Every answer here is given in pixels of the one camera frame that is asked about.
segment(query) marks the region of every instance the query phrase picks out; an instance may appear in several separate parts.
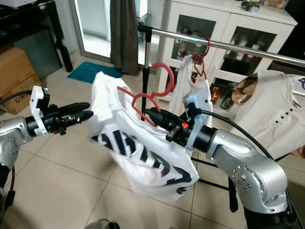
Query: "red hanger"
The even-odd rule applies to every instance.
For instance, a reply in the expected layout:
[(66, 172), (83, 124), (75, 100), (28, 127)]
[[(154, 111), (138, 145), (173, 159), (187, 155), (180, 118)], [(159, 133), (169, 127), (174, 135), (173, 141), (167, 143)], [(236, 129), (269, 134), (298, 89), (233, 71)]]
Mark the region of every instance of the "red hanger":
[(167, 88), (165, 89), (165, 91), (163, 93), (158, 93), (158, 92), (152, 92), (151, 95), (149, 94), (146, 94), (146, 93), (139, 93), (139, 94), (136, 94), (134, 95), (133, 93), (127, 91), (126, 89), (124, 88), (121, 88), (121, 87), (118, 87), (119, 90), (127, 93), (128, 95), (132, 96), (133, 97), (133, 100), (132, 100), (132, 107), (133, 109), (139, 113), (141, 115), (142, 118), (144, 118), (149, 124), (151, 124), (152, 126), (154, 127), (157, 127), (157, 125), (155, 123), (153, 123), (148, 117), (146, 117), (134, 104), (135, 104), (135, 101), (140, 98), (140, 97), (146, 97), (148, 98), (150, 101), (152, 101), (152, 103), (154, 104), (154, 106), (157, 108), (157, 111), (161, 111), (160, 108), (159, 108), (159, 105), (157, 104), (157, 102), (155, 101), (154, 97), (155, 96), (158, 96), (158, 97), (164, 97), (166, 95), (168, 95), (168, 93), (174, 89), (174, 76), (173, 76), (173, 72), (171, 70), (171, 68), (164, 64), (163, 62), (156, 62), (152, 65), (152, 68), (155, 68), (155, 67), (163, 67), (166, 69), (166, 71), (168, 72), (169, 74), (169, 77), (170, 77), (170, 82), (169, 82), (169, 85), (167, 86)]
[[(203, 59), (204, 59), (204, 57), (208, 54), (208, 52), (209, 52), (209, 50), (210, 50), (210, 47), (211, 47), (211, 39), (210, 39), (209, 37), (206, 37), (205, 39), (209, 42), (208, 48), (207, 48), (207, 50), (205, 51), (205, 54), (202, 54), (201, 56), (199, 56), (198, 54), (196, 54), (196, 55), (193, 57), (193, 59), (194, 59), (194, 68), (196, 69), (196, 71), (198, 72), (198, 74), (199, 74), (200, 76), (204, 75), (205, 79), (207, 80), (206, 73), (205, 73), (205, 70), (204, 70), (204, 61), (203, 61)], [(201, 73), (199, 72), (199, 70), (198, 70), (197, 67), (196, 67), (196, 63), (197, 63), (197, 61), (198, 61), (198, 58), (201, 60), (201, 63), (202, 63), (202, 71), (201, 71)]]

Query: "cardboard box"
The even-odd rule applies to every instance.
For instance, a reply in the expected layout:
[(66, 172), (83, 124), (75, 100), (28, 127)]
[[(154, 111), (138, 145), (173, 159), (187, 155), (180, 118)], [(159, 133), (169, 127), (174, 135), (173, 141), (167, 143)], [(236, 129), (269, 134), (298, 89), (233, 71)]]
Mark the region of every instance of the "cardboard box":
[[(20, 83), (18, 86), (11, 89), (9, 92), (7, 92), (3, 98), (6, 98), (12, 94), (15, 94), (17, 92), (26, 91), (26, 90), (32, 90), (33, 86), (41, 86), (43, 87), (42, 82), (40, 81), (39, 76), (35, 73), (27, 80)], [(11, 100), (8, 100), (6, 103), (3, 104), (3, 107), (7, 112), (10, 112), (13, 115), (18, 114), (20, 111), (22, 111), (24, 108), (26, 108), (28, 105), (30, 105), (30, 95), (19, 95)]]
[(17, 47), (0, 54), (0, 97), (35, 73), (25, 51)]

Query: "door mat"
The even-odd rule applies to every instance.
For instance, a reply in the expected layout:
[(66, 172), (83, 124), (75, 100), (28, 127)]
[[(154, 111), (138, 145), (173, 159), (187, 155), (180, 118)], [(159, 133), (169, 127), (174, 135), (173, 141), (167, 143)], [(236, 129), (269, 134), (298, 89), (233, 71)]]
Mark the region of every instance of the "door mat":
[(84, 62), (68, 75), (68, 78), (79, 80), (85, 83), (93, 83), (95, 75), (103, 72), (114, 78), (121, 78), (124, 74), (118, 70), (97, 63)]

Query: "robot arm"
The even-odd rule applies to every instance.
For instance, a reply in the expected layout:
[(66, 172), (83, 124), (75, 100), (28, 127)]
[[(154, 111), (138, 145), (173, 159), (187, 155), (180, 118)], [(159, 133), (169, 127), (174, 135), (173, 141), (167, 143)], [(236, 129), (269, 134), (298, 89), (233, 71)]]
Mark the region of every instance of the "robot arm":
[[(54, 104), (48, 106), (49, 100), (48, 89), (34, 86), (30, 98), (33, 116), (0, 121), (0, 204), (8, 174), (17, 160), (21, 145), (40, 135), (64, 135), (68, 126), (80, 124), (93, 115), (92, 111), (84, 111), (90, 107), (89, 103), (74, 103), (59, 108)], [(12, 204), (14, 195), (10, 190), (6, 206), (0, 210), (0, 220)]]
[(289, 209), (287, 178), (282, 168), (272, 159), (257, 152), (246, 140), (227, 131), (205, 126), (207, 117), (198, 108), (207, 103), (202, 89), (184, 97), (186, 112), (180, 117), (155, 108), (146, 110), (149, 117), (169, 131), (168, 141), (174, 141), (189, 150), (205, 152), (234, 182), (244, 206), (248, 229), (299, 228), (294, 212)]

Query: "white cabinet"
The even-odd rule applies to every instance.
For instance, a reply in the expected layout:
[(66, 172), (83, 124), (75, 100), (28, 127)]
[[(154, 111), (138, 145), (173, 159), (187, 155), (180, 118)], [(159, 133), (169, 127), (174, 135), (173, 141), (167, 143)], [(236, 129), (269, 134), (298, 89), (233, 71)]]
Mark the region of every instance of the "white cabinet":
[[(296, 21), (284, 10), (261, 6), (257, 13), (246, 12), (234, 0), (172, 0), (165, 30), (205, 38), (212, 41), (278, 53), (290, 35)], [(185, 55), (202, 54), (206, 46), (166, 38), (162, 61), (177, 73)], [(243, 53), (211, 48), (204, 58), (205, 70), (214, 65), (208, 75), (211, 90), (218, 87), (219, 99), (214, 110), (227, 117), (234, 115), (235, 107), (229, 101), (235, 82), (269, 67), (271, 60)], [(161, 71), (159, 92), (168, 83), (167, 71)], [(160, 98), (170, 101), (171, 95)]]

